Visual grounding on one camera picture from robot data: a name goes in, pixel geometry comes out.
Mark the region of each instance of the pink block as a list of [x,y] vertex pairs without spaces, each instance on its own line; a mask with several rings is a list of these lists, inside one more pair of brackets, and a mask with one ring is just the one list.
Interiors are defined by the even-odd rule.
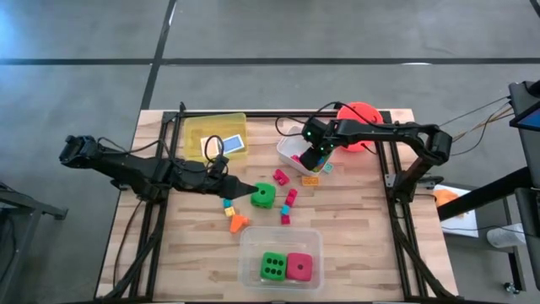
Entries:
[[310,281],[313,258],[309,254],[292,252],[287,255],[287,279]]
[[278,184],[283,186],[287,182],[289,182],[289,177],[281,170],[276,169],[276,171],[273,173],[273,179],[278,181]]
[[287,199],[285,199],[285,204],[288,205],[289,207],[293,207],[297,194],[298,194],[298,191],[296,191],[296,189],[290,189],[289,194],[287,194]]
[[290,225],[290,216],[281,215],[281,225]]

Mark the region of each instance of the yellow plastic tray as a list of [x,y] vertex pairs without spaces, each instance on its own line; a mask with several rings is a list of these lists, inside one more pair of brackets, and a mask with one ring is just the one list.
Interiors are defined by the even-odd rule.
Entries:
[[201,149],[201,138],[212,135],[225,139],[239,134],[244,142],[244,148],[228,153],[226,157],[234,160],[247,156],[246,114],[244,113],[187,118],[184,121],[183,130],[183,156],[187,160],[205,161],[206,158]]

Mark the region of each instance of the green cube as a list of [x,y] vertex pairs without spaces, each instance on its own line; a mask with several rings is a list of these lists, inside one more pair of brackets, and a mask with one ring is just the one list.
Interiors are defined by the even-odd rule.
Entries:
[[255,187],[258,187],[259,191],[251,195],[251,204],[258,208],[271,209],[276,198],[276,187],[265,182],[258,182]]
[[284,254],[265,252],[262,255],[261,278],[268,280],[285,280],[287,257]]

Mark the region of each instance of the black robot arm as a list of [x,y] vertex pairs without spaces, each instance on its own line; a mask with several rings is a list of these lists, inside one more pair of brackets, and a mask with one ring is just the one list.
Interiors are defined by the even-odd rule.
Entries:
[[419,179],[432,166],[440,166],[448,161],[452,143],[452,137],[433,124],[363,124],[348,119],[324,123],[314,117],[305,123],[302,136],[311,143],[311,147],[300,156],[300,162],[308,170],[315,168],[321,157],[329,155],[337,147],[348,147],[362,140],[403,142],[409,145],[418,158],[393,180],[391,195],[398,203],[413,201]]
[[112,177],[111,184],[119,189],[131,186],[145,201],[160,201],[166,189],[208,193],[234,199],[254,193],[256,187],[241,182],[224,172],[227,159],[218,155],[214,166],[179,158],[140,158],[103,146],[91,136],[68,136],[60,154],[60,162],[70,168],[94,169]]

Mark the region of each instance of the small toy block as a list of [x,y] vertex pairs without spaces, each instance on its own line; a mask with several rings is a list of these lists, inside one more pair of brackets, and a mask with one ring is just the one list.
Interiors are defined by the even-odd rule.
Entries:
[[281,225],[290,225],[290,216],[281,215]]
[[231,216],[233,216],[235,214],[236,214],[235,207],[225,208],[225,215],[227,215],[227,217],[231,217]]
[[317,177],[317,176],[303,176],[302,177],[302,186],[306,186],[306,187],[319,186],[319,177]]
[[281,214],[283,215],[289,215],[290,207],[288,205],[284,205],[281,207]]
[[310,281],[313,258],[309,254],[292,252],[287,255],[287,279]]
[[332,170],[334,170],[334,165],[332,165],[331,163],[326,163],[322,170],[326,173],[330,173],[332,172]]
[[230,232],[236,233],[240,228],[242,228],[244,225],[248,225],[250,223],[250,219],[245,217],[244,215],[235,214],[233,215],[233,219],[230,222]]
[[268,280],[285,280],[287,257],[275,252],[265,252],[262,255],[261,278]]
[[233,205],[233,201],[231,201],[230,199],[224,198],[223,208],[232,207],[232,205]]
[[298,191],[296,191],[296,189],[290,189],[289,194],[287,194],[287,198],[285,199],[285,204],[289,207],[293,207],[296,195],[298,195]]
[[289,177],[279,169],[276,169],[276,171],[273,173],[273,179],[278,181],[280,186],[283,186],[290,181]]
[[251,195],[251,204],[258,208],[271,209],[276,198],[276,187],[265,182],[258,182],[255,187],[258,187],[259,191]]

